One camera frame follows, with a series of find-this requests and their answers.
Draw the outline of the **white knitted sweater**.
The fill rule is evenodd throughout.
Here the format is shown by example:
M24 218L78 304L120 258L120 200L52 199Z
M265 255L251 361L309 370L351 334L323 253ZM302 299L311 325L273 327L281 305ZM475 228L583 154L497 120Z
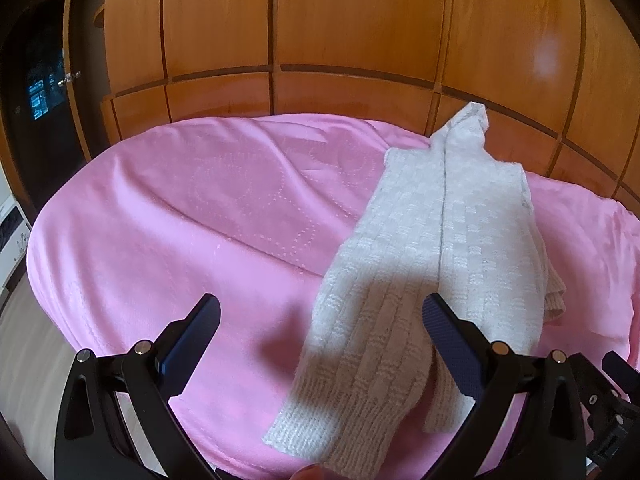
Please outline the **white knitted sweater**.
M457 430L473 401L422 322L439 294L490 340L529 354L565 310L522 166L485 148L471 102L427 148L390 148L352 235L320 285L294 382L266 445L349 479L380 470L402 420L435 388L423 428Z

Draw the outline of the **pink bed blanket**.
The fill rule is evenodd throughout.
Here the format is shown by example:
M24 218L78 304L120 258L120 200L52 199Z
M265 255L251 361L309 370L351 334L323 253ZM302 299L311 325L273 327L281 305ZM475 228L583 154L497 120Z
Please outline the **pink bed blanket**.
M30 286L76 354L99 358L156 340L215 296L219 327L169 406L217 479L349 479L264 437L292 388L322 280L386 152L430 140L317 114L152 128L90 162L43 207L28 244ZM581 353L597 368L615 351L639 371L638 218L580 186L525 175L565 310L544 323L532 353L508 346L535 358ZM427 479L462 426L424 430L434 391L426 386L371 479ZM514 396L480 474L500 462L524 401Z

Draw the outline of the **white appliance at left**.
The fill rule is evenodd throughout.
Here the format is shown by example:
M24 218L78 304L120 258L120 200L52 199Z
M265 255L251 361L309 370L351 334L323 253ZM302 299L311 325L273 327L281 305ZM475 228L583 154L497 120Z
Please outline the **white appliance at left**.
M12 275L25 257L32 226L11 191L3 169L0 169L0 203L0 283L4 298L9 295Z

